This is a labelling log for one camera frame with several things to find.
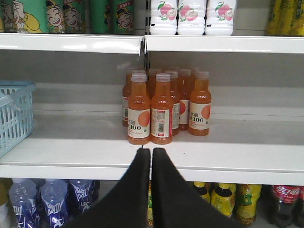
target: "plastic basket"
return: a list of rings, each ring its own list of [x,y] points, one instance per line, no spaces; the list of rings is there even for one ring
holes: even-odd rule
[[[34,90],[32,82],[0,80],[0,158],[32,133]]]

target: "cola bottle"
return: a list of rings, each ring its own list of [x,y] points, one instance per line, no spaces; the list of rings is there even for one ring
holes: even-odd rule
[[[294,223],[297,227],[304,227],[304,186],[301,186],[299,199],[294,207]]]
[[[270,197],[270,223],[286,228],[293,220],[293,209],[299,197],[300,187],[290,185],[272,185]]]

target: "juice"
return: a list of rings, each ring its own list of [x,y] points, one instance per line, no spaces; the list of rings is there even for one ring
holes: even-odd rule
[[[195,88],[190,98],[189,133],[195,136],[209,134],[209,117],[211,94],[209,87],[209,72],[196,73]]]
[[[128,108],[128,140],[134,145],[150,141],[150,99],[147,95],[145,73],[132,73],[132,91]]]
[[[170,94],[170,75],[156,75],[155,95],[151,100],[151,142],[172,142],[173,98]]]
[[[170,74],[170,94],[173,98],[173,119],[172,119],[172,135],[175,136],[179,133],[180,124],[180,93],[177,88],[178,73],[176,70],[166,70],[166,74]]]
[[[123,126],[128,126],[128,107],[129,107],[129,97],[131,95],[131,77],[132,73],[145,73],[144,70],[137,70],[137,68],[132,67],[128,69],[125,76],[125,85],[123,87]]]
[[[158,68],[151,68],[149,69],[149,79],[148,79],[148,94],[150,99],[152,99],[152,97],[155,94],[155,85],[156,85],[156,74],[160,74],[162,72],[161,69]]]
[[[178,70],[178,89],[180,92],[180,131],[186,131],[189,127],[189,103],[190,103],[190,69]]]

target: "white bottle cap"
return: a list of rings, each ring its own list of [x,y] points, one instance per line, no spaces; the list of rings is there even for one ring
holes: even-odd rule
[[[165,73],[169,74],[171,79],[176,79],[178,76],[178,72],[176,70],[166,70]]]
[[[208,71],[197,71],[195,73],[195,77],[197,79],[202,79],[202,80],[209,79],[209,72]]]
[[[26,178],[12,178],[14,183],[21,183],[26,180]]]
[[[179,72],[179,76],[189,77],[191,75],[191,70],[190,69],[182,68],[182,69],[179,69],[178,72]]]
[[[133,73],[131,77],[131,81],[133,82],[146,82],[147,75],[145,73]]]
[[[170,74],[157,74],[156,75],[157,82],[169,82],[170,81]]]

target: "red label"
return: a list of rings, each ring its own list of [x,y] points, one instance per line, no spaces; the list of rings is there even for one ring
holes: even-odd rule
[[[287,186],[287,185],[272,185],[272,195],[283,203],[293,203],[297,201],[300,194],[299,186]]]

